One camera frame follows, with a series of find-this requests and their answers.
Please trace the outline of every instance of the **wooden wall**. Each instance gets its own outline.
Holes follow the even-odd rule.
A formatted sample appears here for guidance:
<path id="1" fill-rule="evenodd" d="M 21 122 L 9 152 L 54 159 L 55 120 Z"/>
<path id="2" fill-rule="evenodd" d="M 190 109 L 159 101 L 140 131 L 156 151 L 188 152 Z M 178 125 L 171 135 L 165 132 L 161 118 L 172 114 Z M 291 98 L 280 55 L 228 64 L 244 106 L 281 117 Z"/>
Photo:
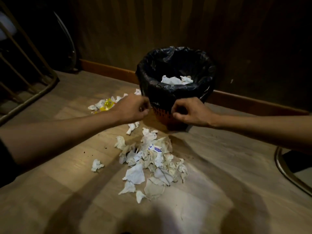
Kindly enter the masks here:
<path id="1" fill-rule="evenodd" d="M 135 70 L 154 48 L 202 49 L 217 63 L 218 90 L 312 109 L 310 0 L 68 0 L 68 4 L 83 59 Z"/>

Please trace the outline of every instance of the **baseboard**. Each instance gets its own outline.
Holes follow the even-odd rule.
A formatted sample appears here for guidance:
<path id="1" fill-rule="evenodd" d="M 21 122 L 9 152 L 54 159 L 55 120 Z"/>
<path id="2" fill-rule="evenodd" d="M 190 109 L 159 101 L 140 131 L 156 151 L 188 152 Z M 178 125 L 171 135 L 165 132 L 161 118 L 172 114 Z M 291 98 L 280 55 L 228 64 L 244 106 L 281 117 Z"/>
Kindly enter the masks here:
<path id="1" fill-rule="evenodd" d="M 80 62 L 82 70 L 134 84 L 139 84 L 135 72 L 132 70 L 125 70 L 83 59 L 80 59 Z M 213 93 L 208 97 L 207 102 L 258 116 L 309 115 L 309 112 L 305 110 L 287 107 L 254 98 L 248 98 L 236 94 L 230 94 L 219 90 L 214 90 Z"/>

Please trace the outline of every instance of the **hand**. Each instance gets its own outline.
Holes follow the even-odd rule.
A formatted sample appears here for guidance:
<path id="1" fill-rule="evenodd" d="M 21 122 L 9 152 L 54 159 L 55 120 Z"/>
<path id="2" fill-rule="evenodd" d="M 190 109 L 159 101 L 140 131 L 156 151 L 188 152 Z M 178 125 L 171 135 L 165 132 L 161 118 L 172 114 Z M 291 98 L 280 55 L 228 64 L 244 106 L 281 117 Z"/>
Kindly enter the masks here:
<path id="1" fill-rule="evenodd" d="M 122 124 L 142 120 L 149 113 L 150 103 L 147 97 L 129 94 L 122 98 L 110 111 L 115 112 Z"/>
<path id="2" fill-rule="evenodd" d="M 180 114 L 181 107 L 187 110 L 187 114 Z M 175 101 L 171 109 L 173 117 L 189 125 L 216 127 L 218 114 L 211 111 L 198 98 L 182 98 Z"/>

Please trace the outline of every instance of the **wooden floor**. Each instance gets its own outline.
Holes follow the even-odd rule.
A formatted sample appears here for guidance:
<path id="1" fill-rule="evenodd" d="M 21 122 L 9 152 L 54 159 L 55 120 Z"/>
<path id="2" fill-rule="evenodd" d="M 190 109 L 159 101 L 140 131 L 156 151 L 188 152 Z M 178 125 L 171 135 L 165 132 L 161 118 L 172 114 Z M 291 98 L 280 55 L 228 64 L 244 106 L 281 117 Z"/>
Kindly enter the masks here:
<path id="1" fill-rule="evenodd" d="M 89 105 L 138 87 L 88 72 L 59 77 L 55 89 L 4 126 L 89 115 Z M 143 126 L 161 130 L 158 137 L 169 133 L 151 113 L 131 136 L 127 125 L 103 131 L 1 188 L 0 233 L 312 232 L 312 198 L 279 173 L 276 147 L 225 131 L 170 132 L 173 154 L 189 168 L 185 184 L 153 202 L 119 196 L 127 167 L 117 161 L 115 138 L 140 141 Z M 95 158 L 105 164 L 99 173 L 91 172 Z"/>

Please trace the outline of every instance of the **black garbage bag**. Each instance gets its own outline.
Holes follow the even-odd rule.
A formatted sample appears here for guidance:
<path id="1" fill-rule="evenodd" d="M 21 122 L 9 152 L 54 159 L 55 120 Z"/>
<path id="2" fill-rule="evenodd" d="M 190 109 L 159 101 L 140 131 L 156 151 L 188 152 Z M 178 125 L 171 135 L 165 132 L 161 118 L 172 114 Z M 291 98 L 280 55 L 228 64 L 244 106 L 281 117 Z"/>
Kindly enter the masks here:
<path id="1" fill-rule="evenodd" d="M 169 112 L 179 98 L 198 97 L 205 102 L 213 91 L 215 73 L 216 66 L 204 51 L 188 47 L 150 51 L 135 72 L 142 95 L 150 99 L 153 107 Z M 161 83 L 163 75 L 168 78 L 191 76 L 193 83 L 172 86 Z"/>

